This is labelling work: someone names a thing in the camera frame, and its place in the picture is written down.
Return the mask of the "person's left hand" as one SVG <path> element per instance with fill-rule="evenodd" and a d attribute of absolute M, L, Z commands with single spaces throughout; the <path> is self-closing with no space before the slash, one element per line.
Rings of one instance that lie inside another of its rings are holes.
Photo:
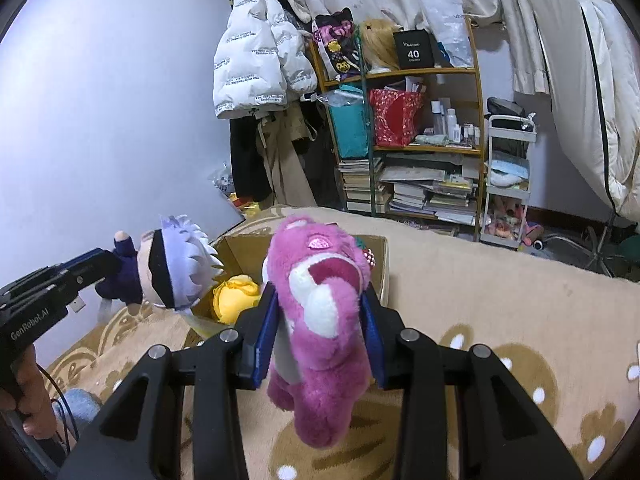
<path fill-rule="evenodd" d="M 15 400 L 11 393 L 1 390 L 2 410 L 22 413 L 25 416 L 22 422 L 23 430 L 29 437 L 37 440 L 54 437 L 56 417 L 37 365 L 35 347 L 29 346 L 10 370 L 22 394 Z"/>

